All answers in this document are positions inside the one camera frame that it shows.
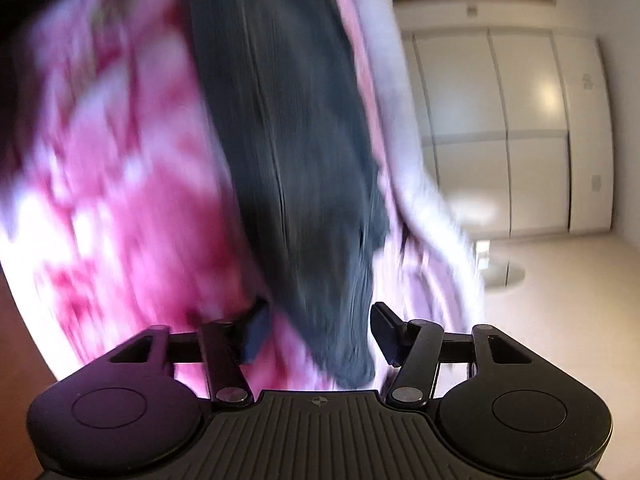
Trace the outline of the white striped duvet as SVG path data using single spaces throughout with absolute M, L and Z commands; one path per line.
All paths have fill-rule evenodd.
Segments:
M 382 122 L 390 183 L 409 231 L 444 258 L 462 311 L 484 321 L 485 293 L 469 242 L 428 177 L 393 0 L 355 0 Z

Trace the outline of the dark grey garment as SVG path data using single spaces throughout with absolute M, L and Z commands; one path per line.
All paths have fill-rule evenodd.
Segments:
M 189 1 L 198 78 L 273 303 L 322 372 L 363 387 L 388 219 L 337 0 Z

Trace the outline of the white wardrobe with doors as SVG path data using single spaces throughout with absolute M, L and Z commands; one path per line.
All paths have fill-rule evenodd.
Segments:
M 614 155 L 597 40 L 544 29 L 408 32 L 428 173 L 474 240 L 605 232 Z

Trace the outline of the pink floral bed blanket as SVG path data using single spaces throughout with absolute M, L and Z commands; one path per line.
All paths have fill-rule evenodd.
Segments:
M 452 272 L 394 199 L 355 0 L 337 0 L 388 230 L 371 304 L 450 332 L 474 325 Z M 53 0 L 5 32 L 1 262 L 53 374 L 140 330 L 232 320 L 256 297 L 270 333 L 244 374 L 265 389 L 347 389 L 312 359 L 250 249 L 194 55 L 189 0 Z

